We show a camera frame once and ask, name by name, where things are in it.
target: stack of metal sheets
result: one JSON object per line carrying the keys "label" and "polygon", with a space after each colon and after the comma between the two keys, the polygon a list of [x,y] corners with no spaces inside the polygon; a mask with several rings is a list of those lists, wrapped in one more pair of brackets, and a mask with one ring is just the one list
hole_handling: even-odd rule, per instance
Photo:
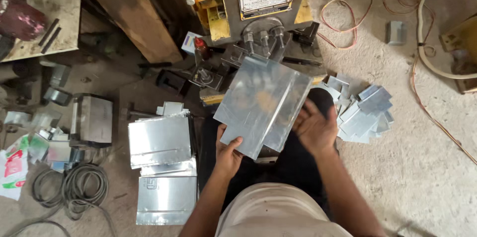
{"label": "stack of metal sheets", "polygon": [[254,160],[264,145],[281,152],[311,83],[276,61],[245,57],[214,115],[227,124],[220,141],[242,136],[237,150]]}
{"label": "stack of metal sheets", "polygon": [[141,168],[137,225],[183,225],[194,209],[197,165],[183,106],[165,102],[161,117],[129,124],[131,168]]}
{"label": "stack of metal sheets", "polygon": [[367,85],[343,74],[330,76],[317,86],[327,90],[338,112],[338,136],[344,141],[369,143],[391,129],[394,118],[389,112],[391,95],[382,86]]}

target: person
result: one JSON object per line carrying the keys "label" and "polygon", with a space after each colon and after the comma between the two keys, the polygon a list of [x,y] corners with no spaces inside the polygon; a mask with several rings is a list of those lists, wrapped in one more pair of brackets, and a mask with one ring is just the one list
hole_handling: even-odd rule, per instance
{"label": "person", "polygon": [[[179,237],[384,237],[334,147],[336,118],[331,95],[312,89],[272,166],[236,151],[242,137],[221,143],[226,125],[207,118],[200,197]],[[208,148],[214,141],[215,150]],[[334,222],[323,211],[327,206]]]}

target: hand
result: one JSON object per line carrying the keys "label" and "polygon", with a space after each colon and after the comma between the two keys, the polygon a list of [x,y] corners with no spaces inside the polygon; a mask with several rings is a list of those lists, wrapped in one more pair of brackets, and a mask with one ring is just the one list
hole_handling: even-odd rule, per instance
{"label": "hand", "polygon": [[310,99],[305,100],[292,129],[299,137],[301,144],[315,158],[323,151],[333,151],[333,144],[338,134],[336,117],[334,106],[328,110],[328,120],[326,120]]}
{"label": "hand", "polygon": [[239,170],[243,154],[235,150],[235,148],[242,143],[241,136],[232,140],[229,145],[220,142],[220,138],[224,134],[226,128],[227,125],[225,124],[220,124],[218,126],[217,141],[215,142],[217,150],[214,172],[223,175],[223,177],[229,181]]}

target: white shirt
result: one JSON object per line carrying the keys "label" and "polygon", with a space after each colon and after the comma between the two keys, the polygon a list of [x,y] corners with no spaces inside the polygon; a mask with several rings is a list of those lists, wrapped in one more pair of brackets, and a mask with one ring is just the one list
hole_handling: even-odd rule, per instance
{"label": "white shirt", "polygon": [[216,237],[352,237],[330,222],[301,189],[259,183],[243,190],[220,216]]}

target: white cable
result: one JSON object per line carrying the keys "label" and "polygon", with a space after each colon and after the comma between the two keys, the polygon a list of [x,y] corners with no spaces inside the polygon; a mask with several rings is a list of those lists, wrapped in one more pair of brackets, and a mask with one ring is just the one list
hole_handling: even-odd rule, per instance
{"label": "white cable", "polygon": [[[424,1],[421,0],[419,3],[419,7],[417,9],[417,41],[418,43],[423,42],[423,37],[422,37],[422,27],[423,27],[423,18],[422,18],[422,8],[424,7]],[[441,75],[446,78],[450,79],[475,79],[477,78],[477,73],[474,74],[467,74],[467,75],[456,75],[456,74],[450,74],[450,73],[445,73],[442,70],[436,69],[431,62],[426,57],[426,53],[424,51],[424,46],[418,46],[417,47],[419,51],[419,56],[421,57],[422,62],[429,68],[431,69],[435,74]]]}

